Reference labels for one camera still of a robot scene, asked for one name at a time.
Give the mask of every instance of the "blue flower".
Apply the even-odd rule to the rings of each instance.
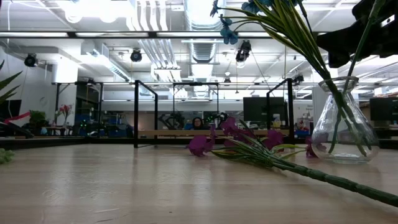
[[[223,28],[220,34],[224,37],[224,44],[236,44],[238,43],[238,35],[233,32],[229,26],[232,25],[231,19],[224,19],[223,15],[220,16],[220,20],[223,23]]]
[[[214,2],[213,2],[213,9],[211,10],[211,12],[210,12],[210,16],[211,17],[214,17],[214,15],[216,14],[216,13],[218,13],[218,10],[220,9],[218,6],[217,6],[217,4],[218,4],[218,0],[214,0]]]
[[[257,1],[265,7],[271,7],[273,4],[275,4],[275,0],[257,0]],[[296,6],[298,1],[299,0],[292,0],[293,5]],[[241,8],[242,10],[249,11],[254,14],[257,14],[260,11],[254,0],[248,0],[248,2],[243,3]]]
[[[249,2],[243,3],[241,9],[245,10],[245,11],[249,11],[254,14],[257,14],[257,12],[260,11],[260,9],[257,7],[256,3],[254,3],[254,0],[249,0]]]

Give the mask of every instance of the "glass vase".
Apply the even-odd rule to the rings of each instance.
[[[351,95],[358,80],[339,77],[319,83],[329,94],[312,134],[312,149],[320,159],[361,164],[377,155],[376,133]]]

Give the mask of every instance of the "wooden table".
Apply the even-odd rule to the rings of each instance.
[[[298,164],[398,194],[398,151],[354,166]],[[183,146],[50,147],[16,151],[0,166],[0,223],[390,224],[398,208],[285,171]]]

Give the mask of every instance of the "computer screen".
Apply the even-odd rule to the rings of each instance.
[[[271,118],[277,114],[281,121],[286,118],[286,106],[283,97],[271,97]],[[243,117],[245,121],[267,121],[267,98],[266,97],[244,97]]]

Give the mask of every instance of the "monitor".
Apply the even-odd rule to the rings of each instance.
[[[371,121],[398,121],[398,98],[372,98]]]
[[[285,121],[286,103],[283,97],[271,97],[271,114],[279,115],[281,121]],[[267,98],[266,97],[244,97],[243,119],[245,121],[267,121]]]

